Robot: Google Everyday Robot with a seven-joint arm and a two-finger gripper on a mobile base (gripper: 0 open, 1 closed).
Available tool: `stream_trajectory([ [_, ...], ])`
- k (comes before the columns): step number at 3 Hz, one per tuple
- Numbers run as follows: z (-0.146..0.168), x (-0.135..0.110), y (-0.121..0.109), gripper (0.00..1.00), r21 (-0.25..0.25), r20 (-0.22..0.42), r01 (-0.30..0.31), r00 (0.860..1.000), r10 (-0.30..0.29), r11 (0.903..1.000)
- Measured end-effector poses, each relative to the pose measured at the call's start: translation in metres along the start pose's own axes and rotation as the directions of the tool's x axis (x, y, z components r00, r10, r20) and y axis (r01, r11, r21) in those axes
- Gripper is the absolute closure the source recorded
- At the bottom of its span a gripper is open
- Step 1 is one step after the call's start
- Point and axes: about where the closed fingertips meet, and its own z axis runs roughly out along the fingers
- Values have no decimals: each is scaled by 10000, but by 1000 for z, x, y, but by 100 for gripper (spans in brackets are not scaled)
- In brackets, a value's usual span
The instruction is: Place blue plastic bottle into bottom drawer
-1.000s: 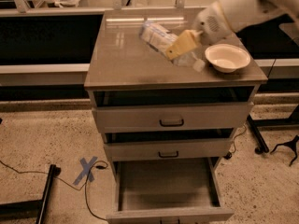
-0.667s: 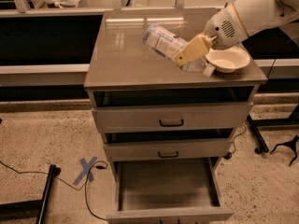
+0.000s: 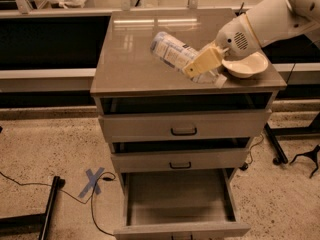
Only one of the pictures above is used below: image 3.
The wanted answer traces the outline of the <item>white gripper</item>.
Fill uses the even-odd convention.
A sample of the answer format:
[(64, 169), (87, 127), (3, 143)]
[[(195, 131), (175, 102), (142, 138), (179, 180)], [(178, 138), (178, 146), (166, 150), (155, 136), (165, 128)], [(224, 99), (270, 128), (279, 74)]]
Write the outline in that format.
[(225, 60), (242, 60), (260, 49), (249, 20), (240, 15), (224, 25), (215, 38), (216, 46), (207, 46), (189, 62), (183, 73), (189, 78), (206, 73), (222, 64)]

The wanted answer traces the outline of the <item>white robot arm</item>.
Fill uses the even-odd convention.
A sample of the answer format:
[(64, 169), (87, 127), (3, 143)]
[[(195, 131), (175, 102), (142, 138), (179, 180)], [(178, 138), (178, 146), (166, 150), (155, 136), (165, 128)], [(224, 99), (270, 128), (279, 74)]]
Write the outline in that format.
[(263, 0), (232, 19), (184, 68), (194, 78), (220, 66), (252, 74), (259, 60), (254, 54), (279, 40), (306, 34), (320, 26), (320, 0)]

